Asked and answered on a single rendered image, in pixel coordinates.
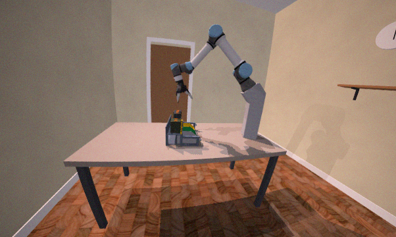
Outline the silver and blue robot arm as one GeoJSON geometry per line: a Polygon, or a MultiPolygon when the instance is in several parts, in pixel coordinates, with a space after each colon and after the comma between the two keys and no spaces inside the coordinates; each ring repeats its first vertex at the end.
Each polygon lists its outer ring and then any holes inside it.
{"type": "Polygon", "coordinates": [[[198,52],[191,62],[183,64],[175,63],[171,65],[172,73],[175,81],[182,80],[182,72],[188,72],[191,74],[195,67],[205,58],[205,56],[213,50],[216,46],[219,46],[230,62],[234,65],[233,75],[241,86],[242,92],[245,92],[252,88],[256,83],[250,79],[253,68],[249,63],[246,63],[236,53],[234,48],[226,39],[226,35],[223,33],[222,27],[218,24],[214,24],[209,28],[209,39],[206,45],[198,52]],[[247,78],[248,77],[248,78],[247,78]],[[254,83],[253,83],[254,82],[254,83]]]}

